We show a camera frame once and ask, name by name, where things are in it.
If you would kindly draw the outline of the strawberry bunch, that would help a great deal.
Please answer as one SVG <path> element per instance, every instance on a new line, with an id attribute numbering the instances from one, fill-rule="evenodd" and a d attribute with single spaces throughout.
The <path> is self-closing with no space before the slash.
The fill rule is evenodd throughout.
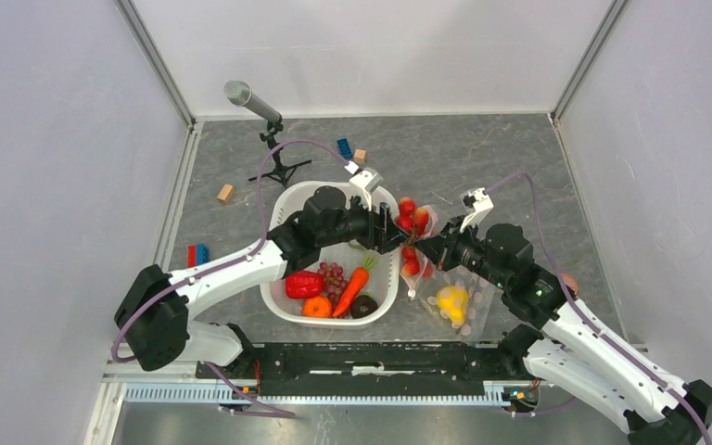
<path id="1" fill-rule="evenodd" d="M 427 279 L 433 274 L 432 265 L 415 246 L 415 242 L 431 233 L 430 211 L 426 207 L 417 206 L 410 197 L 400 199 L 399 211 L 394 222 L 409 236 L 400 249 L 401 274 L 407 278 Z"/>

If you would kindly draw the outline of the yellow pear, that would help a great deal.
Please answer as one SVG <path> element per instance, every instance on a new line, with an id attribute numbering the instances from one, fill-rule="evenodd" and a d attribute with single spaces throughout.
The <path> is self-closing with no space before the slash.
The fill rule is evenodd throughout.
<path id="1" fill-rule="evenodd" d="M 469 293 L 465 288 L 445 286 L 437 292 L 435 300 L 439 313 L 444 318 L 455 327 L 464 324 L 469 302 Z"/>

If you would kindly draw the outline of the clear zip top bag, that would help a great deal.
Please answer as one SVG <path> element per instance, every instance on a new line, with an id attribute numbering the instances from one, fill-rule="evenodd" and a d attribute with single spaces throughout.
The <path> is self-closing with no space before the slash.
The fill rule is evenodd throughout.
<path id="1" fill-rule="evenodd" d="M 424 239 L 436 235 L 439 229 L 443 227 L 445 220 L 439 217 L 432 207 L 422 207 L 428 208 L 432 218 L 431 233 L 421 238 Z M 443 272 L 437 269 L 431 260 L 429 261 L 431 262 L 433 272 L 431 277 L 427 279 L 407 278 L 401 274 L 400 255 L 400 277 L 408 286 L 408 297 L 420 303 L 440 324 L 451 328 L 462 341 L 478 341 L 484 331 L 492 303 L 498 294 L 498 289 L 462 266 Z M 444 318 L 439 313 L 439 308 L 436 305 L 435 296 L 437 292 L 445 286 L 460 286 L 465 288 L 469 293 L 465 321 L 464 324 L 459 327 L 455 327 L 448 319 Z"/>

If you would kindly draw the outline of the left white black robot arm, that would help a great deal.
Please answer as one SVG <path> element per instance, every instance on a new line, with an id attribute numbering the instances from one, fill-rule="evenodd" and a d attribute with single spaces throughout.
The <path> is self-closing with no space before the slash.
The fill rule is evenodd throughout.
<path id="1" fill-rule="evenodd" d="M 175 361 L 213 362 L 231 377 L 247 375 L 254 353 L 233 327 L 205 324 L 197 316 L 210 307 L 256 287 L 267 307 L 278 317 L 302 325 L 331 328 L 366 327 L 385 314 L 398 294 L 400 238 L 396 228 L 370 238 L 392 223 L 400 209 L 388 190 L 371 194 L 372 210 L 347 183 L 308 181 L 284 191 L 273 206 L 266 240 L 258 239 L 235 253 L 187 269 L 164 272 L 157 264 L 135 278 L 114 321 L 123 330 L 122 341 L 147 372 Z M 386 244 L 378 245 L 384 238 Z M 301 315 L 301 304 L 286 295 L 286 279 L 312 269 L 323 260 L 354 263 L 354 247 L 367 243 L 376 261 L 366 289 L 376 293 L 378 308 L 360 319 L 315 318 Z"/>

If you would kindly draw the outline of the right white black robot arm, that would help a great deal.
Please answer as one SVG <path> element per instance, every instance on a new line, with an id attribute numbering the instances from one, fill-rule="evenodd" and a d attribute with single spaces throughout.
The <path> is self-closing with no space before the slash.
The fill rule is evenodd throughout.
<path id="1" fill-rule="evenodd" d="M 501 290 L 502 303 L 522 321 L 501 344 L 505 375 L 530 374 L 562 388 L 631 444 L 712 443 L 712 387 L 664 370 L 603 323 L 535 262 L 521 227 L 496 224 L 478 238 L 452 220 L 416 246 L 439 270 L 463 267 Z"/>

